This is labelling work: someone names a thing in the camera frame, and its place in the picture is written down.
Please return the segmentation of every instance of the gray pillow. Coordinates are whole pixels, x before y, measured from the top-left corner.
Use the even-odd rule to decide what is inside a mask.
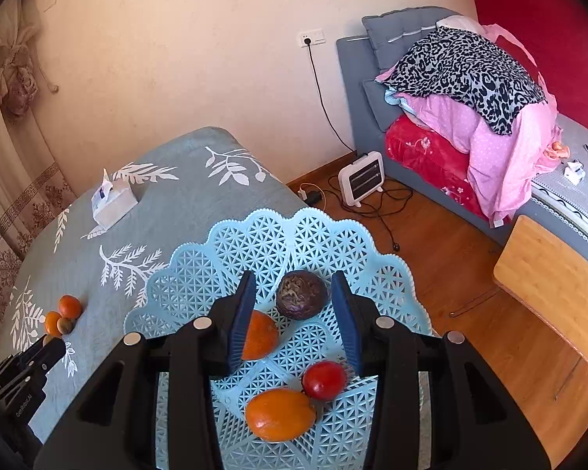
[[[390,125],[403,114],[401,106],[392,106],[386,103],[386,87],[375,80],[364,81],[362,85],[379,129],[381,132],[386,132]]]
[[[442,7],[416,7],[362,18],[379,71],[388,70],[417,40],[433,32],[437,21],[456,14]]]

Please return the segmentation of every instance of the space heater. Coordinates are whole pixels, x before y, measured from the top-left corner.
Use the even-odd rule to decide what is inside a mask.
[[[349,207],[361,207],[361,200],[375,191],[382,192],[383,158],[379,152],[370,152],[340,170],[337,176],[342,199]]]

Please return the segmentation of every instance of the white leaf pattern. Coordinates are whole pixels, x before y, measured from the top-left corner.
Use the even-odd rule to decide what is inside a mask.
[[[213,170],[209,176],[207,177],[208,179],[210,179],[211,177],[213,177],[214,175],[217,175],[218,173],[220,173],[222,170],[224,170],[226,168],[226,164],[222,164],[221,166],[218,166],[215,170]]]
[[[248,185],[248,177],[243,173],[233,173],[233,180],[241,185]]]
[[[72,343],[70,341],[65,342],[65,355],[61,359],[63,362],[64,369],[67,370],[67,378],[72,378],[74,373],[78,371],[78,367],[76,366],[76,361],[72,358],[76,351],[72,347]]]
[[[28,276],[24,291],[17,296],[16,310],[11,318],[14,320],[10,332],[14,351],[28,349],[35,342],[34,339],[38,337],[39,324],[45,322],[43,309],[31,301],[33,291],[28,289],[30,280],[31,276]]]
[[[130,183],[144,183],[145,181],[157,182],[157,178],[165,180],[179,180],[178,177],[168,173],[175,170],[176,166],[159,168],[152,163],[133,164],[132,162],[113,174],[113,180],[124,179]]]
[[[63,236],[63,230],[65,229],[65,224],[67,223],[67,215],[69,214],[69,207],[63,210],[59,216],[57,217],[57,233],[54,236],[54,251],[57,252],[57,247],[61,242],[61,237]]]
[[[226,172],[224,174],[224,176],[220,179],[220,183],[218,185],[223,185],[224,182],[226,182],[227,180],[230,179],[230,176],[232,175],[231,172]]]
[[[215,152],[208,146],[206,146],[205,149],[211,154],[211,157],[207,159],[207,162],[205,163],[205,168],[210,166],[212,168],[211,173],[207,176],[208,179],[217,175],[218,173],[223,172],[226,169],[226,173],[222,176],[218,185],[223,185],[223,183],[227,182],[227,180],[229,180],[231,177],[233,177],[233,180],[235,180],[240,185],[250,184],[248,177],[240,173],[242,171],[246,171],[248,168],[242,166],[239,162],[229,161],[229,159],[245,159],[251,161],[251,163],[257,167],[257,173],[254,174],[254,177],[258,182],[263,182],[266,180],[266,174],[270,175],[275,180],[278,180],[272,173],[265,169],[245,148],[238,148],[227,153]],[[216,162],[216,157],[223,157],[223,160]]]
[[[127,244],[122,248],[116,249],[116,251],[107,257],[102,246],[100,246],[99,254],[105,261],[105,266],[102,275],[100,276],[100,284],[102,286],[105,285],[107,279],[110,278],[113,279],[113,287],[116,290],[119,290],[122,287],[124,279],[123,271],[128,271],[128,277],[124,287],[124,295],[126,295],[127,298],[133,296],[137,289],[137,279],[141,279],[143,286],[137,293],[135,300],[135,307],[141,307],[146,305],[146,284],[148,283],[148,278],[158,270],[167,267],[168,263],[157,262],[157,259],[161,256],[161,249],[157,249],[157,251],[147,255],[139,265],[133,264],[132,262],[146,251],[146,246],[139,246],[136,249],[131,249],[133,249],[132,244]]]
[[[91,230],[89,233],[87,233],[86,235],[83,235],[81,238],[87,238],[87,240],[91,240],[94,237],[98,237],[104,233],[107,233],[107,230],[104,229],[100,224],[98,226],[96,226],[93,230]]]

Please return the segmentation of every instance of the tissue box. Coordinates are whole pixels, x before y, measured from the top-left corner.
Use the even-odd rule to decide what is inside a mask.
[[[572,183],[577,185],[579,182],[584,180],[586,172],[584,171],[584,165],[578,161],[567,163],[568,166],[564,169],[564,177]]]
[[[94,220],[105,230],[122,219],[137,204],[131,186],[126,180],[115,180],[104,199],[93,209]]]

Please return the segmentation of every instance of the screw head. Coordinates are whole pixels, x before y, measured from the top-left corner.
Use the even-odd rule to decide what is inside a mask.
[[[449,334],[447,334],[446,337],[454,345],[461,345],[464,341],[466,341],[466,338],[464,337],[464,334],[462,334],[461,332],[458,332],[456,330],[450,331]]]
[[[122,340],[127,347],[132,347],[142,340],[142,335],[139,332],[129,332]]]
[[[380,316],[375,322],[379,328],[392,328],[394,326],[394,320],[389,316]]]
[[[211,327],[211,318],[208,316],[201,316],[200,318],[196,318],[193,322],[194,328],[198,330],[205,330],[206,328]]]

